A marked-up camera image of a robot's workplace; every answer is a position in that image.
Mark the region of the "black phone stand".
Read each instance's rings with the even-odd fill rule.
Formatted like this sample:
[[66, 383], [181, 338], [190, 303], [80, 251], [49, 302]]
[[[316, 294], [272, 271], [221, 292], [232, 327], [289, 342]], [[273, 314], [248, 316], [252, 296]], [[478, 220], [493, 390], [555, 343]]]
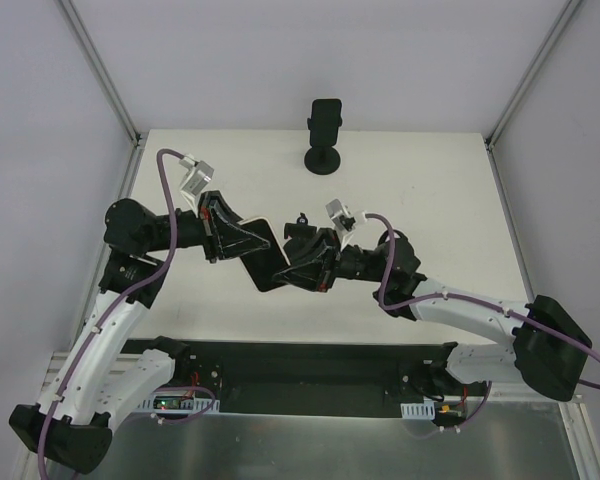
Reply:
[[294, 223], [284, 225], [284, 251], [291, 255], [303, 248], [317, 233], [318, 228], [309, 224], [308, 217], [301, 212]]
[[304, 155], [305, 167], [316, 175], [326, 176], [335, 173], [341, 165], [341, 157], [335, 146], [310, 146]]

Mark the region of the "black smartphone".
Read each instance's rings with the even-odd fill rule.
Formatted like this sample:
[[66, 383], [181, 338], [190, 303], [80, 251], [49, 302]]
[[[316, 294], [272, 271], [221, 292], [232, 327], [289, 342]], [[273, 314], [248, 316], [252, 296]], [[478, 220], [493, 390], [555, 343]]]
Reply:
[[307, 119], [311, 147], [333, 147], [342, 126], [342, 101], [340, 99], [315, 99]]

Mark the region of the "black phone cream case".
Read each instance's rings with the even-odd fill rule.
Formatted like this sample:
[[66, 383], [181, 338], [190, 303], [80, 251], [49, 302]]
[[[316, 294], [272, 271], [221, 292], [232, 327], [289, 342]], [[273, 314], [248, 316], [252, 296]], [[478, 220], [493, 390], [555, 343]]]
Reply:
[[274, 275], [289, 266], [289, 260], [268, 219], [255, 217], [243, 220], [240, 225], [247, 231], [264, 238], [269, 247], [253, 251], [240, 260], [259, 292], [266, 293], [283, 287], [284, 283], [274, 280]]

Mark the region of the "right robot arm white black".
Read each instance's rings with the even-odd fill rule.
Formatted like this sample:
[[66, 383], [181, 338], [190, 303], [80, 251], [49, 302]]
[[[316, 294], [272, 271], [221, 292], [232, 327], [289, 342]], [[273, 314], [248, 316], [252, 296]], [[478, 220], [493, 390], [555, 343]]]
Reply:
[[335, 230], [284, 227], [289, 266], [276, 280], [327, 292], [338, 279], [379, 283], [373, 298], [394, 318], [432, 322], [486, 339], [484, 345], [451, 342], [430, 369], [432, 387], [453, 394], [474, 382], [525, 383], [556, 401], [573, 398], [590, 338], [554, 298], [529, 303], [472, 296], [420, 273], [420, 261], [402, 232], [384, 232], [372, 249], [342, 246]]

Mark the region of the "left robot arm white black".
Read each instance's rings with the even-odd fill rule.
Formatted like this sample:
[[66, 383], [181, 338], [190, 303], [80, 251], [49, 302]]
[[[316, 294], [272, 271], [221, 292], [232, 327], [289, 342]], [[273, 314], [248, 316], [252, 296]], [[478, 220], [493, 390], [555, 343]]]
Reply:
[[104, 240], [111, 253], [91, 317], [37, 402], [17, 405], [9, 418], [17, 436], [36, 453], [41, 478], [48, 476], [47, 461], [79, 474], [92, 472], [115, 431], [152, 392], [189, 382], [188, 350], [169, 339], [158, 340], [114, 383], [106, 381], [130, 334], [149, 313], [176, 251], [200, 246], [214, 263], [273, 245], [266, 219], [241, 219], [217, 191], [203, 194], [202, 200], [198, 211], [170, 207], [165, 215], [130, 198], [107, 210]]

